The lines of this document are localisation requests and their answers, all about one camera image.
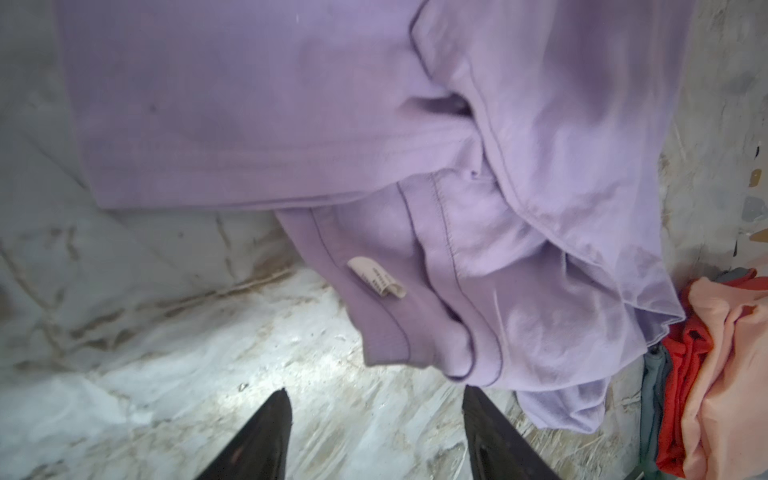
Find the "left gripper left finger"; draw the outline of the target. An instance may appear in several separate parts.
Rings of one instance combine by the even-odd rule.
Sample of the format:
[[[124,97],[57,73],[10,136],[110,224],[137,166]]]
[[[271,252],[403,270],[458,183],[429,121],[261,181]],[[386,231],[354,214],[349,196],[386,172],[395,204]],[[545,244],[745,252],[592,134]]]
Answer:
[[[293,422],[285,389],[276,390],[197,480],[283,480]]]

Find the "lilac purple t-shirt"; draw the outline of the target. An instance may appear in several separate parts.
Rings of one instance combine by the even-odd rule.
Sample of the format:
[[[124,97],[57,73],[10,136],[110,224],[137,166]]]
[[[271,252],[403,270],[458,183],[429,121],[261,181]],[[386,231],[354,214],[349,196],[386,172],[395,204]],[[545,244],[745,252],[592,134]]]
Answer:
[[[105,209],[273,211],[370,365],[591,433],[682,308],[657,163],[691,1],[58,1]]]

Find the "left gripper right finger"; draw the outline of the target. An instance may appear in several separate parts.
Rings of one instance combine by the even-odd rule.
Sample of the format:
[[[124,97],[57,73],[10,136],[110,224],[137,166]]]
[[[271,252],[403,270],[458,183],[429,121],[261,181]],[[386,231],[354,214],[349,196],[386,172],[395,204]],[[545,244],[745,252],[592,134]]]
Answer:
[[[462,413],[475,480],[560,480],[480,388],[465,387]]]

